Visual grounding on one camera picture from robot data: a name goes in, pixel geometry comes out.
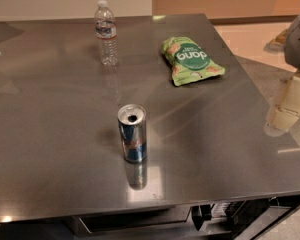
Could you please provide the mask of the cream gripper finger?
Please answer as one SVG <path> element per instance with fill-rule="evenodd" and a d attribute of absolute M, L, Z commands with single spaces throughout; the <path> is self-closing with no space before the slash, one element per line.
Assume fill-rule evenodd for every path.
<path fill-rule="evenodd" d="M 278 137 L 288 132 L 300 119 L 300 71 L 280 82 L 278 92 L 270 106 L 264 131 Z"/>

